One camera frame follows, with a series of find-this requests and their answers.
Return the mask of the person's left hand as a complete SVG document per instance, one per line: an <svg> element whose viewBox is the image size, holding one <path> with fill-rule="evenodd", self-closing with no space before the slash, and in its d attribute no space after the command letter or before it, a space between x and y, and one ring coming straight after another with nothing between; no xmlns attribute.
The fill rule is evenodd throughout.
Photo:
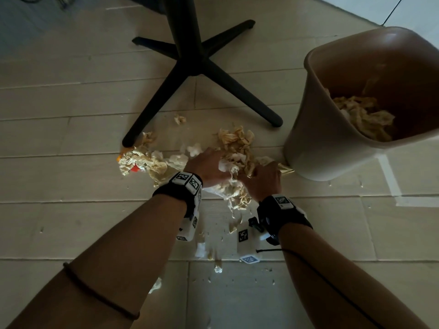
<svg viewBox="0 0 439 329"><path fill-rule="evenodd" d="M190 159L183 171L199 176L204 188L216 186L232 178L232 174L229 171L221 171L219 168L204 168L202 166L202 153Z"/></svg>

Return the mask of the person's right hand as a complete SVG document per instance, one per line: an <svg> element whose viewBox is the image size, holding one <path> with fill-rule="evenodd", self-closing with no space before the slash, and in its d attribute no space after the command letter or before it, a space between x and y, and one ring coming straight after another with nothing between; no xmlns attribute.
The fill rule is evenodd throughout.
<svg viewBox="0 0 439 329"><path fill-rule="evenodd" d="M281 172L278 177L240 177L237 179L245 186L253 200L260 203L273 194L281 194Z"/></svg>

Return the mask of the pile of paper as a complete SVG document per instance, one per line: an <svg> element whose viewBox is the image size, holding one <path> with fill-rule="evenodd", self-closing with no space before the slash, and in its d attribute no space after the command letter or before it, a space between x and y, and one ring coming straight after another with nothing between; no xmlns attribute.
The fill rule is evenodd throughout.
<svg viewBox="0 0 439 329"><path fill-rule="evenodd" d="M245 186L237 179L241 172L250 173L256 165L266 165L274 161L268 157L256 157L251 144L255 135L251 130L244 130L243 126L236 127L232 132L225 129L218 131L219 147L226 153L219 162L219 170L229 171L232 178L213 187L206 187L208 191L219 195L228 204L231 211L245 210L252 202Z"/></svg>

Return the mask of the person's left forearm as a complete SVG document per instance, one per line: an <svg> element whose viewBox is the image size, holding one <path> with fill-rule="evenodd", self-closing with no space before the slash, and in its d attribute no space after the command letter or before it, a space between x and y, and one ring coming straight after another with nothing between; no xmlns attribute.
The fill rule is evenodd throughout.
<svg viewBox="0 0 439 329"><path fill-rule="evenodd" d="M7 329L129 329L131 318L79 288L68 271L138 315L167 263L186 211L182 200L153 196L59 271Z"/></svg>

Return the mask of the person's right forearm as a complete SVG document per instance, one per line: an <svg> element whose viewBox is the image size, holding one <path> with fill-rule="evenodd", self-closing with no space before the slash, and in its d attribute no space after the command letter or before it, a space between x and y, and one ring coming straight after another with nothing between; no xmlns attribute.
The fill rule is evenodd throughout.
<svg viewBox="0 0 439 329"><path fill-rule="evenodd" d="M386 287L310 227L288 223L278 238L315 329L429 329Z"/></svg>

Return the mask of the white tissue piece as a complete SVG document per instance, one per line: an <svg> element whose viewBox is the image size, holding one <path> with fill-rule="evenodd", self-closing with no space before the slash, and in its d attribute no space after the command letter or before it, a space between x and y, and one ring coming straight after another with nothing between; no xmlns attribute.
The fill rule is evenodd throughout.
<svg viewBox="0 0 439 329"><path fill-rule="evenodd" d="M193 145L186 146L182 144L179 149L181 154L184 154L188 157L196 157L203 152L203 149L200 143L195 143Z"/></svg>

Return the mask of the beige plastic waste bin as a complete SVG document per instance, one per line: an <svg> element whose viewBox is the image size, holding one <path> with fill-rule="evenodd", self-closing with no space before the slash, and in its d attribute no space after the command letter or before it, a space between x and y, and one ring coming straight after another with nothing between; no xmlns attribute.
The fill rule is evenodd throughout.
<svg viewBox="0 0 439 329"><path fill-rule="evenodd" d="M340 38L305 57L306 83L284 144L300 176L329 181L394 148L439 135L439 49L402 27L381 27ZM336 97L377 99L393 114L392 141L360 133Z"/></svg>

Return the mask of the black chair base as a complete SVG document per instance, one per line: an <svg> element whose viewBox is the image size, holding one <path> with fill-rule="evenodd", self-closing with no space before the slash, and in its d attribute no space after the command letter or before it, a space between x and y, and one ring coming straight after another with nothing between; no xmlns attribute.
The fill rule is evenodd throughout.
<svg viewBox="0 0 439 329"><path fill-rule="evenodd" d="M172 71L153 95L122 140L124 148L134 146L140 133L188 77L204 75L250 107L273 127L283 125L282 118L217 66L210 57L234 38L252 29L254 20L246 20L206 41L201 41L194 0L161 0L174 43L135 37L135 45L147 47L173 60Z"/></svg>

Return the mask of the crumpled paper waste heap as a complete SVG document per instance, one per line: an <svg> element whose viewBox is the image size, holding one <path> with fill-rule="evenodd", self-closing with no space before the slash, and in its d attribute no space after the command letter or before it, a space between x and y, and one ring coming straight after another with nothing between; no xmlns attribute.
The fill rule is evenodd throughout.
<svg viewBox="0 0 439 329"><path fill-rule="evenodd" d="M378 82L378 75L367 79L360 96L335 97L332 101L345 119L366 138L378 142L391 142L396 135L395 116L381 109L377 99L365 94Z"/></svg>

